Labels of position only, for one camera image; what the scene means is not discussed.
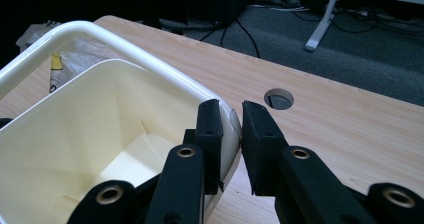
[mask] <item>plastic bin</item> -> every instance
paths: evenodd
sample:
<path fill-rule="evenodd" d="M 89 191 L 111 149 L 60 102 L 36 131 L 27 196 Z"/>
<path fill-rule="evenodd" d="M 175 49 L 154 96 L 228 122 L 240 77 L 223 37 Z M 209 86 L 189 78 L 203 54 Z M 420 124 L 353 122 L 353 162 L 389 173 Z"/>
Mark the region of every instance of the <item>plastic bin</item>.
<path fill-rule="evenodd" d="M 95 24 L 71 22 L 47 33 L 0 72 L 0 93 L 37 66 L 32 60 L 47 59 L 80 33 L 107 40 L 132 61 L 93 66 L 0 130 L 0 222 L 66 223 L 94 185 L 110 179 L 140 185 L 161 172 L 185 129 L 195 128 L 198 105 L 212 98 L 220 101 L 221 178 L 228 183 L 240 157 L 235 111 L 183 73 Z M 205 198 L 206 218 L 219 197 Z"/>

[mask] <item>metal ring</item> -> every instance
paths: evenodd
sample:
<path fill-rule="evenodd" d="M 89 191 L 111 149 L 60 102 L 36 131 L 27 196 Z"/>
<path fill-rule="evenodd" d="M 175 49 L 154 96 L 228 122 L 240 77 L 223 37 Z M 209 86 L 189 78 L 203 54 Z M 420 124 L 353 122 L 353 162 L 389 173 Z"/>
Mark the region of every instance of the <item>metal ring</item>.
<path fill-rule="evenodd" d="M 383 196 L 391 203 L 401 207 L 411 208 L 415 206 L 415 201 L 405 192 L 394 189 L 386 188 L 383 190 Z"/>
<path fill-rule="evenodd" d="M 196 150 L 188 147 L 181 148 L 178 150 L 177 154 L 180 157 L 191 157 L 196 153 Z"/>
<path fill-rule="evenodd" d="M 122 187 L 118 185 L 107 186 L 97 194 L 96 201 L 101 205 L 109 205 L 118 201 L 123 194 Z"/>
<path fill-rule="evenodd" d="M 303 149 L 293 149 L 290 151 L 290 153 L 292 154 L 292 156 L 298 158 L 298 159 L 308 159 L 310 157 L 309 153 Z"/>

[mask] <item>white basket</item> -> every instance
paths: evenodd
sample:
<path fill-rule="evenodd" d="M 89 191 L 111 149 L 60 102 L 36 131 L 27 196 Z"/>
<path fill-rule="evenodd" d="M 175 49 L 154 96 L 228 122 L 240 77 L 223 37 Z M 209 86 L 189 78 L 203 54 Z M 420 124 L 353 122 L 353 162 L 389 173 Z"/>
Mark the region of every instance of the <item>white basket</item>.
<path fill-rule="evenodd" d="M 110 179 L 140 185 L 161 172 L 185 129 L 195 128 L 198 105 L 209 99 L 220 103 L 221 178 L 228 183 L 240 157 L 235 111 L 188 76 L 93 23 L 65 23 L 40 38 L 0 71 L 0 95 L 82 36 L 108 44 L 130 62 L 93 66 L 0 130 L 0 222 L 65 223 L 94 185 Z M 219 197 L 205 198 L 206 218 Z"/>

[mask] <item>gray carpet floor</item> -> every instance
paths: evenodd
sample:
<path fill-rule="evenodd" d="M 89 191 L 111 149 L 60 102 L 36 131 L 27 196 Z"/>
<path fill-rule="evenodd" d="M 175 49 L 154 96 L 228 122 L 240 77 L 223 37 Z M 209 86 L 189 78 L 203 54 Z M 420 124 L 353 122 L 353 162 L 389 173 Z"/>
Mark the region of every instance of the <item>gray carpet floor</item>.
<path fill-rule="evenodd" d="M 247 55 L 259 53 L 261 59 L 276 64 L 424 106 L 422 20 L 392 22 L 397 29 L 389 30 L 383 25 L 373 28 L 372 23 L 351 15 L 335 15 L 316 51 L 308 52 L 304 45 L 319 19 L 305 11 L 246 7 L 226 29 L 184 34 Z M 413 35 L 399 31 L 411 28 L 416 32 Z"/>

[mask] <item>tabletop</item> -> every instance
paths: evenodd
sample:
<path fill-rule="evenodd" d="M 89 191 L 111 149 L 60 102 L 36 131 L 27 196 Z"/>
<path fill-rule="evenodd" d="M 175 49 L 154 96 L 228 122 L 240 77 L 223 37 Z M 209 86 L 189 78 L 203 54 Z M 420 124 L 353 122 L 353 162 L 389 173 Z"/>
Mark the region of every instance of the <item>tabletop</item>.
<path fill-rule="evenodd" d="M 240 120 L 243 101 L 265 106 L 287 142 L 317 153 L 344 185 L 366 194 L 391 182 L 424 196 L 424 107 L 118 17 L 94 23 L 217 93 Z M 48 90 L 46 61 L 0 101 L 0 115 L 16 117 Z M 270 90 L 293 105 L 271 108 Z M 251 195 L 243 158 L 207 223 L 278 223 L 274 199 Z"/>

